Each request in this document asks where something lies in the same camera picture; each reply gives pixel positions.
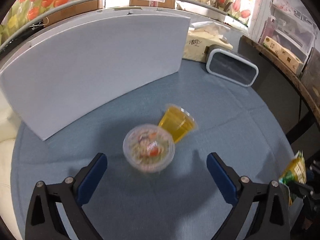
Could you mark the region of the yellow jelly cup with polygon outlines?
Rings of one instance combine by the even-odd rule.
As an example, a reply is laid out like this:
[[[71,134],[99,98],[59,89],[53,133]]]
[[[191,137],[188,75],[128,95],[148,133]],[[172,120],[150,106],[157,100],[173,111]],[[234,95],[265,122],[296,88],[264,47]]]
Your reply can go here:
[[[161,118],[159,127],[166,130],[174,143],[181,141],[188,133],[198,129],[197,122],[185,109],[169,104]]]

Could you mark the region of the clear jelly cup cartoon lid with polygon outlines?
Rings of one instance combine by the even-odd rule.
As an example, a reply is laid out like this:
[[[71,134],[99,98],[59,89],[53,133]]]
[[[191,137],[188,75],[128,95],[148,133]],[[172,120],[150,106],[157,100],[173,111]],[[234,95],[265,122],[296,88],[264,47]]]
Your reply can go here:
[[[171,164],[175,143],[172,136],[161,127],[143,124],[127,133],[123,152],[132,167],[144,173],[156,173]]]

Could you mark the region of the blue grey tablecloth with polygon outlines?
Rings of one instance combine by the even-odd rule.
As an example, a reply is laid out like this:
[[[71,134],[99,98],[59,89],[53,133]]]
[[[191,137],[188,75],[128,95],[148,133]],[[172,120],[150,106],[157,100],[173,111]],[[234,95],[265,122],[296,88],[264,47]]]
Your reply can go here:
[[[38,181],[61,183],[103,153],[107,169],[82,207],[103,239],[211,239],[231,210],[207,169],[212,152],[263,184],[277,180],[293,158],[281,126],[252,88],[191,61],[47,140],[21,124],[11,165],[18,228],[25,232]]]

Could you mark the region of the dark wooden side shelf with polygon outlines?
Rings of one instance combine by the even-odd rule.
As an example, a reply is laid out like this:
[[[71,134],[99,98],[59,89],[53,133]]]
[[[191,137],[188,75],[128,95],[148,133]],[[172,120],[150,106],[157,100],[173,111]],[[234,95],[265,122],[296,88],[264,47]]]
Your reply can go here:
[[[302,150],[306,159],[319,153],[319,106],[299,77],[245,35],[240,37],[238,52],[258,66],[253,88],[280,123],[293,150]]]

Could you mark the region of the white storage box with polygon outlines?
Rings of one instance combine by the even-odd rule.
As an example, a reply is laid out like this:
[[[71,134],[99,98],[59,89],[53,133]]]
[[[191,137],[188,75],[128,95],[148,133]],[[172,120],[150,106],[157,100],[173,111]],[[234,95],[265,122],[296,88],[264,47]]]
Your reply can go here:
[[[101,105],[180,68],[190,18],[153,10],[94,11],[27,39],[1,68],[1,90],[46,140]]]

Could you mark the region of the cream tissue box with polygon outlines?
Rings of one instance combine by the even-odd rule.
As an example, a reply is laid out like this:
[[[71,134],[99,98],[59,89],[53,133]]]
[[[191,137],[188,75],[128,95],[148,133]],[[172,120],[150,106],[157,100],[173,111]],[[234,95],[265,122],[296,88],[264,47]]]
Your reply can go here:
[[[232,50],[233,46],[225,37],[229,31],[230,27],[216,22],[191,23],[184,46],[183,59],[205,62],[208,48],[212,45]]]

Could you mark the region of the green pea snack bag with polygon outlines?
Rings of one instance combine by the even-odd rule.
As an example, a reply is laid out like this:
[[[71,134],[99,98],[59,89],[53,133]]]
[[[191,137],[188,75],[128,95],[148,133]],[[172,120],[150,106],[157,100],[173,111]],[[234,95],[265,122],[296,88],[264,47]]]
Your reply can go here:
[[[306,183],[306,167],[302,151],[298,151],[295,154],[295,157],[289,162],[278,181],[284,185],[285,189],[287,189],[289,194],[288,204],[291,206],[297,198],[297,195],[293,190],[293,182],[298,182],[300,184]]]

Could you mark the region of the white rimmed small bin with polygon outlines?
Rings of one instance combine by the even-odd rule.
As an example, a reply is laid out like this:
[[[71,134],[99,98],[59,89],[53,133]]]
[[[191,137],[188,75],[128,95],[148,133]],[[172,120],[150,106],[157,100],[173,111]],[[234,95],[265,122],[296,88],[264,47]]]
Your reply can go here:
[[[207,48],[206,70],[242,87],[251,87],[259,75],[259,68],[251,61],[218,45]]]

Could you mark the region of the yellow green tissue pack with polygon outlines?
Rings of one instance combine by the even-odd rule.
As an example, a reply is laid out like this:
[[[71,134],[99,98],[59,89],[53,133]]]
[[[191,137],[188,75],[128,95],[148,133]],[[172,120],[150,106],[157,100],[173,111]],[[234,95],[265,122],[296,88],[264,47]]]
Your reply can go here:
[[[280,61],[292,72],[299,75],[303,68],[303,62],[290,50],[279,44],[274,39],[266,36],[262,45],[274,53]]]

